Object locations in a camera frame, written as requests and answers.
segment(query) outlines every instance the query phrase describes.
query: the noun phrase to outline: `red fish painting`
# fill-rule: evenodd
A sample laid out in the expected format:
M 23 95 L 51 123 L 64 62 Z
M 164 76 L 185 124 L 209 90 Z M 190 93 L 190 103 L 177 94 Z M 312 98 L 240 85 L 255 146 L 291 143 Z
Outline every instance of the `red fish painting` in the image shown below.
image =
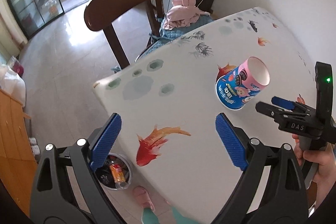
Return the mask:
M 225 74 L 227 74 L 228 72 L 232 71 L 234 68 L 236 68 L 236 66 L 229 65 L 229 63 L 224 68 L 221 68 L 220 66 L 218 66 L 219 72 L 217 74 L 216 81 L 222 76 L 224 76 Z
M 191 136 L 189 132 L 181 130 L 180 127 L 164 127 L 158 129 L 157 125 L 154 126 L 154 130 L 147 138 L 143 139 L 138 135 L 140 147 L 136 155 L 137 165 L 145 166 L 160 156 L 159 148 L 168 142 L 168 139 L 165 137 L 173 133 Z
M 302 96 L 300 95 L 300 93 L 299 93 L 299 97 L 296 98 L 296 101 L 298 103 L 301 103 L 301 104 L 304 104 L 304 105 L 306 104 L 305 100 L 302 98 Z
M 269 43 L 269 41 L 266 40 L 265 38 L 258 37 L 258 45 L 259 46 L 264 47 L 266 43 Z

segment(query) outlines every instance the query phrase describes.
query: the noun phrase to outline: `white plastic bag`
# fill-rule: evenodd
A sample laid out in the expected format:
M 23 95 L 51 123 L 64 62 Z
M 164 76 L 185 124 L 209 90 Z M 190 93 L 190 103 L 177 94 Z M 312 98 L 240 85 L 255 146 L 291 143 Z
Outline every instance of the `white plastic bag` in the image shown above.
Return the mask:
M 26 105 L 26 84 L 22 78 L 7 65 L 0 65 L 0 88 L 14 99 Z

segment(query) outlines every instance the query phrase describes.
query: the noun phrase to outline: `pink towel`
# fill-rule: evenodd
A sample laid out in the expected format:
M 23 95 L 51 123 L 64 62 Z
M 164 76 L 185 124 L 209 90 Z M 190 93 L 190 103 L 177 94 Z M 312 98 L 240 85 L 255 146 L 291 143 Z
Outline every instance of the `pink towel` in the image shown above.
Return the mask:
M 163 23 L 165 30 L 189 27 L 190 23 L 195 23 L 200 15 L 210 15 L 195 6 L 196 0 L 171 0 L 171 3 L 173 7 L 168 11 Z

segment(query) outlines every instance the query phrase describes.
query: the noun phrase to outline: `pink slipper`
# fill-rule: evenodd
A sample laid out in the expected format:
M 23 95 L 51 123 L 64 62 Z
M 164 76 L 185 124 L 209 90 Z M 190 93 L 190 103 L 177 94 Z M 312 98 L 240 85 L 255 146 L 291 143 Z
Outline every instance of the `pink slipper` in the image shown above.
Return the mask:
M 133 196 L 142 208 L 150 208 L 155 212 L 154 204 L 145 188 L 137 186 L 133 189 Z

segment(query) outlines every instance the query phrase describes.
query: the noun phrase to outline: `pink paper cup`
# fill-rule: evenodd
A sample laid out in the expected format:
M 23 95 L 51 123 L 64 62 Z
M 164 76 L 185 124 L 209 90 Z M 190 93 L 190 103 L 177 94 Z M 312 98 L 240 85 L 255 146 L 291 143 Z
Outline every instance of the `pink paper cup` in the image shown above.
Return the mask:
M 266 65 L 257 57 L 249 57 L 216 82 L 216 94 L 229 109 L 241 109 L 269 84 Z

